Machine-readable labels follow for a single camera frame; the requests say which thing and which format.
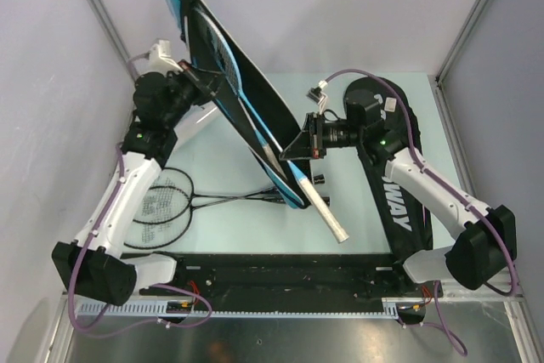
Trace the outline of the blue racket white grip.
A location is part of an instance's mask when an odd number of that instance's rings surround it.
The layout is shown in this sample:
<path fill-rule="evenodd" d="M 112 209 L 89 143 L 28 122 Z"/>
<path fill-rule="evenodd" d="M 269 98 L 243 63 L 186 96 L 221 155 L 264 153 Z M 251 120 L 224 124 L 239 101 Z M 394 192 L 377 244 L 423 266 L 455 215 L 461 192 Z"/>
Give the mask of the blue racket white grip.
<path fill-rule="evenodd" d="M 232 86 L 238 100 L 245 111 L 250 124 L 252 125 L 256 135 L 258 137 L 259 143 L 263 147 L 265 155 L 271 160 L 272 164 L 275 166 L 275 169 L 281 173 L 281 167 L 278 160 L 275 158 L 272 148 L 266 142 L 264 136 L 258 131 L 255 127 L 254 122 L 247 109 L 253 114 L 253 116 L 258 120 L 259 124 L 269 136 L 272 142 L 276 145 L 280 153 L 283 152 L 283 149 L 269 130 L 268 126 L 265 124 L 264 120 L 260 117 L 257 111 L 252 107 L 249 99 L 245 95 L 242 87 L 241 73 L 238 67 L 235 56 L 233 55 L 232 49 L 230 48 L 228 42 L 226 41 L 224 35 L 218 29 L 213 20 L 200 8 L 196 9 L 195 14 L 197 15 L 196 19 L 198 20 L 198 26 L 201 30 L 201 34 L 210 41 L 212 45 L 212 55 L 218 63 L 218 67 L 225 74 L 229 84 Z M 335 216 L 329 210 L 329 207 L 321 198 L 320 194 L 317 192 L 312 182 L 308 177 L 297 167 L 292 161 L 287 162 L 289 168 L 291 169 L 294 178 L 297 180 L 297 184 L 300 189 L 307 196 L 311 204 L 316 208 L 321 218 L 327 224 L 329 230 L 334 235 L 338 243 L 345 242 L 349 235 L 346 230 L 340 225 Z"/>

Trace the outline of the blue racket bag cover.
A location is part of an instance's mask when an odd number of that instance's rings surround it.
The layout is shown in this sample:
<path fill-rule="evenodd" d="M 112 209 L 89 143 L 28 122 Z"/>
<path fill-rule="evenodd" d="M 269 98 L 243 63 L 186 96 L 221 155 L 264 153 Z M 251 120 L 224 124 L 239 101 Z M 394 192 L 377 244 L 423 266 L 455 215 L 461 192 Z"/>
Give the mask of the blue racket bag cover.
<path fill-rule="evenodd" d="M 186 47 L 189 58 L 186 60 L 196 68 L 219 71 L 218 63 L 212 54 L 212 45 L 202 34 L 196 19 L 196 9 L 202 9 L 216 24 L 224 35 L 233 55 L 237 61 L 241 73 L 242 87 L 252 107 L 263 119 L 269 130 L 284 150 L 298 135 L 301 128 L 295 116 L 287 106 L 286 101 L 280 96 L 269 79 L 251 61 L 232 39 L 230 34 L 222 27 L 218 19 L 203 0 L 165 0 L 178 29 L 180 41 Z M 248 148 L 257 159 L 261 168 L 269 176 L 274 186 L 278 187 L 281 195 L 287 199 L 287 205 L 295 209 L 309 207 L 310 201 L 300 189 L 297 180 L 289 168 L 287 162 L 280 159 L 280 152 L 269 136 L 265 133 L 258 120 L 249 109 L 252 121 L 258 131 L 264 136 L 266 142 L 272 148 L 275 158 L 280 163 L 281 173 L 275 169 L 271 160 L 265 155 L 263 147 L 259 143 L 256 132 L 250 124 L 247 114 L 243 110 L 232 86 L 225 77 L 213 102 L 219 112 L 234 127 L 235 131 L 244 139 Z M 292 161 L 311 180 L 312 171 L 306 160 Z"/>

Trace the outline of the black racket bag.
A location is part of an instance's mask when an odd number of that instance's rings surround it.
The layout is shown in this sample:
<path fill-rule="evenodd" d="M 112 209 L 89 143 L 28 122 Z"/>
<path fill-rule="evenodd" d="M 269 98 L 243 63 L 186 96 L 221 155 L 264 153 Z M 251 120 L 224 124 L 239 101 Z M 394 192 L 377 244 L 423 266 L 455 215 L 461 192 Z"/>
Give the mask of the black racket bag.
<path fill-rule="evenodd" d="M 392 254 L 401 262 L 433 248 L 428 183 L 417 116 L 405 92 L 383 77 L 351 82 L 343 96 L 356 150 Z"/>

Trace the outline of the white shuttlecock tube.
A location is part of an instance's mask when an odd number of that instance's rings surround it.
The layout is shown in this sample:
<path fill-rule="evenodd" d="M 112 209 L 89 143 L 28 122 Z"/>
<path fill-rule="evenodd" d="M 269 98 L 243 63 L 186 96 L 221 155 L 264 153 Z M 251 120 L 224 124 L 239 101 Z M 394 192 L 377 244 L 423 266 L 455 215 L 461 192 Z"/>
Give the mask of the white shuttlecock tube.
<path fill-rule="evenodd" d="M 219 114 L 218 107 L 213 102 L 203 106 L 191 107 L 174 128 L 177 141 L 173 150 L 179 149 L 195 137 L 203 128 L 213 122 Z"/>

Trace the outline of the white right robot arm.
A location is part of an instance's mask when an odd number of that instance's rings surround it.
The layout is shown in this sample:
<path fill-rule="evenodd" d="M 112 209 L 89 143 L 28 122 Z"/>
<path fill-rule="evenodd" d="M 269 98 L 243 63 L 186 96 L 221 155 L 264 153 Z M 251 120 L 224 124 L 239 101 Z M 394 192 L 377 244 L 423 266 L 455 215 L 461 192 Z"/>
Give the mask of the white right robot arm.
<path fill-rule="evenodd" d="M 469 290 L 493 288 L 490 279 L 503 269 L 510 274 L 511 288 L 519 289 L 515 259 L 515 217 L 504 206 L 489 207 L 443 179 L 415 147 L 410 135 L 402 137 L 381 114 L 372 93 L 356 89 L 344 97 L 346 116 L 329 123 L 325 119 L 327 96 L 320 84 L 308 92 L 319 107 L 306 116 L 303 130 L 281 153 L 287 159 L 321 159 L 331 148 L 355 147 L 360 161 L 382 171 L 431 212 L 454 239 L 450 247 L 420 250 L 392 274 L 394 290 L 411 296 L 423 282 L 456 280 Z"/>

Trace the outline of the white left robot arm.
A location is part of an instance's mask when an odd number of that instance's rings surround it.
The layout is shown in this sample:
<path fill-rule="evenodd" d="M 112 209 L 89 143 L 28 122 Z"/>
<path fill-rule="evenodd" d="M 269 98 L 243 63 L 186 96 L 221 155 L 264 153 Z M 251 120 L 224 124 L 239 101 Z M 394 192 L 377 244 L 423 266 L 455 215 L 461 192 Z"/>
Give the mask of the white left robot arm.
<path fill-rule="evenodd" d="M 128 230 L 145 194 L 178 141 L 175 128 L 194 105 L 213 100 L 226 83 L 217 71 L 183 61 L 177 69 L 153 70 L 134 84 L 133 120 L 116 148 L 117 166 L 87 224 L 70 243 L 58 242 L 52 260 L 69 300 L 91 298 L 124 305 L 141 289 L 158 285 L 181 293 L 188 275 L 175 258 L 152 253 L 122 259 Z"/>

